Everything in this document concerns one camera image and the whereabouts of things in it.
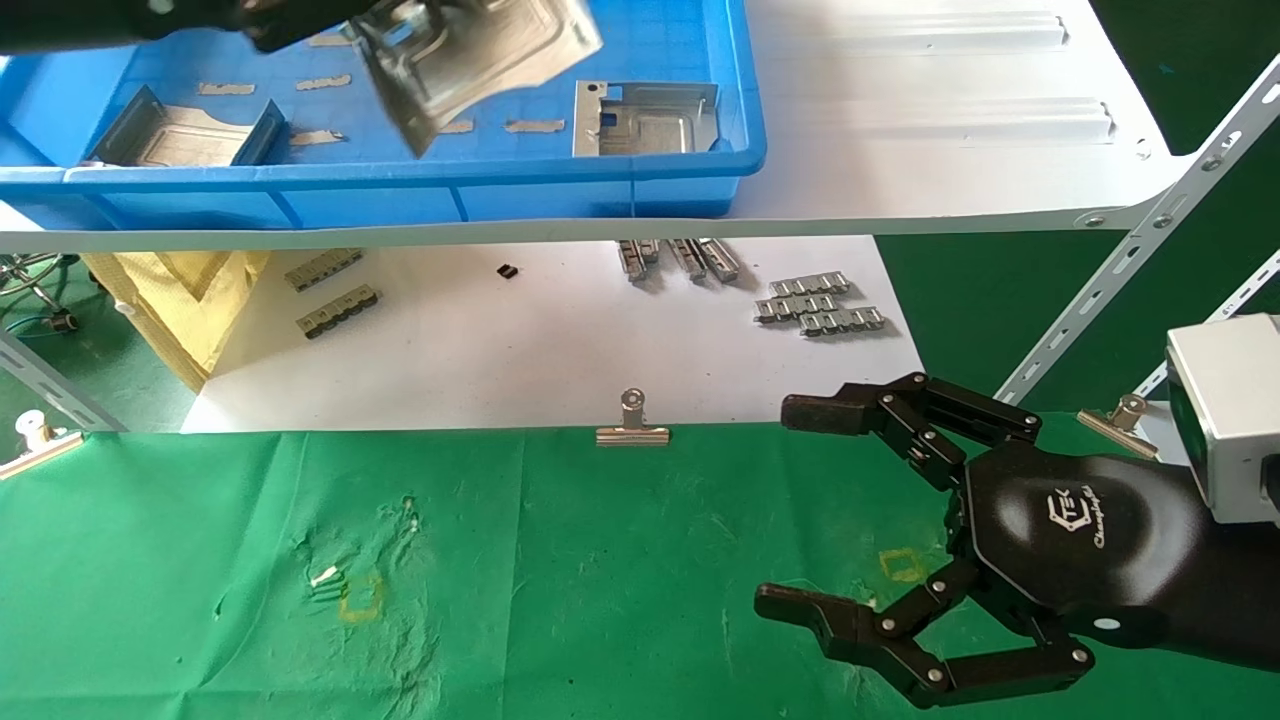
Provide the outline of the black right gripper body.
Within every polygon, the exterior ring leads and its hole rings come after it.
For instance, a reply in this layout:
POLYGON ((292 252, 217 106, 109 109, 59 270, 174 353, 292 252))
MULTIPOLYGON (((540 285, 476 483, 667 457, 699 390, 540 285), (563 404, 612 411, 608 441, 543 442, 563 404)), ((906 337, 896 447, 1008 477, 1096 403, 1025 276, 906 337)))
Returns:
POLYGON ((1198 647, 1190 573, 1207 510, 1185 468, 1007 443, 966 465, 957 555, 1011 632, 1057 624, 1116 647, 1198 647))

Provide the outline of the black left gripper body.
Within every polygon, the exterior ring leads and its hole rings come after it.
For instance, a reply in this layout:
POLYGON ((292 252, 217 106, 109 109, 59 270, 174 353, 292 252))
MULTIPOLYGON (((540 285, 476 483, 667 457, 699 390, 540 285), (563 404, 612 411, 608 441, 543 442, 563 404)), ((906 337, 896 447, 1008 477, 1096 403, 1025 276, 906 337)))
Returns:
POLYGON ((133 44, 184 29, 247 32, 242 1, 131 1, 128 26, 133 44))

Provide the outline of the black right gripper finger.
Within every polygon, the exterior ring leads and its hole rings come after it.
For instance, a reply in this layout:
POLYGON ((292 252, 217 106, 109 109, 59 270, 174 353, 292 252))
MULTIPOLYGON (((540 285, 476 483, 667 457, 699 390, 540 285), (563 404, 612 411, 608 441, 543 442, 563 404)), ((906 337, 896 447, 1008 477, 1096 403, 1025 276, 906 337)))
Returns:
POLYGON ((835 395, 788 395, 780 421, 790 430, 877 436, 938 491, 963 483, 966 454, 947 437, 993 448, 1036 442, 1041 419, 948 380, 910 373, 888 384, 846 383, 835 395))
POLYGON ((1088 648, 1061 621, 995 596, 989 574, 964 559, 877 611, 854 600, 765 583, 756 588, 758 616, 804 626, 828 660, 877 673, 918 708, 952 707, 1065 691, 1094 666, 1088 648), (974 600, 1030 647, 941 659, 918 641, 932 623, 974 600))

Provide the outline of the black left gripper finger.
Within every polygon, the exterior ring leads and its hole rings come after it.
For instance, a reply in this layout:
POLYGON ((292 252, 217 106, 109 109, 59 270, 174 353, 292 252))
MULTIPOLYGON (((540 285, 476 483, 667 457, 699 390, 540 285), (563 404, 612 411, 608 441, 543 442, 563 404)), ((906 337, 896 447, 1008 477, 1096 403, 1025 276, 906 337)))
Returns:
POLYGON ((241 1, 241 31, 255 49, 270 54, 310 38, 372 8, 372 1, 241 1))

